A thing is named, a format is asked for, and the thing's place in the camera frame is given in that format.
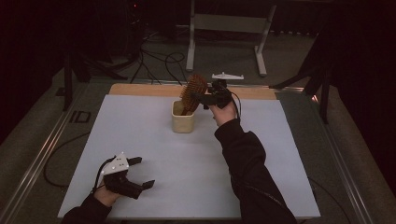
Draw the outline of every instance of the brush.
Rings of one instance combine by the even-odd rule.
[[[189,77],[187,86],[183,88],[183,91],[180,94],[181,103],[184,107],[181,112],[181,116],[186,116],[189,111],[193,113],[197,109],[198,104],[200,104],[198,100],[191,97],[191,94],[204,94],[206,90],[207,82],[202,76],[194,74]]]

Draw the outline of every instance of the beige cup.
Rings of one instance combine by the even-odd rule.
[[[189,111],[186,116],[180,116],[183,109],[181,101],[172,103],[172,130],[175,133],[191,133],[194,129],[194,113]]]

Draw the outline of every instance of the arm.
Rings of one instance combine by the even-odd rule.
[[[64,215],[62,224],[105,223],[111,211],[111,206],[119,197],[119,194],[107,190],[106,186],[102,186],[95,193],[91,193],[80,207],[75,207],[67,212]]]
[[[232,176],[233,192],[238,197],[245,223],[296,223],[294,215],[264,165],[265,150],[252,132],[245,133],[235,108],[210,106],[219,128],[215,136]]]

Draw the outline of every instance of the hand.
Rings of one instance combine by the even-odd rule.
[[[102,187],[96,190],[96,192],[93,194],[93,197],[95,197],[95,199],[107,207],[113,206],[113,204],[121,195],[106,189],[106,185],[103,180],[99,186]]]
[[[216,105],[209,105],[209,109],[212,111],[215,116],[213,119],[216,120],[216,123],[220,127],[224,123],[235,119],[236,117],[236,108],[233,105],[233,102],[228,103],[222,109],[218,108]]]

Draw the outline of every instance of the black jacket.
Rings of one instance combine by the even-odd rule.
[[[233,192],[238,197],[244,223],[290,224],[297,223],[273,178],[264,166],[265,150],[256,134],[245,133],[238,119],[221,125],[216,138],[223,148]],[[111,207],[99,203],[92,195],[80,207],[70,210],[63,224],[105,223]]]

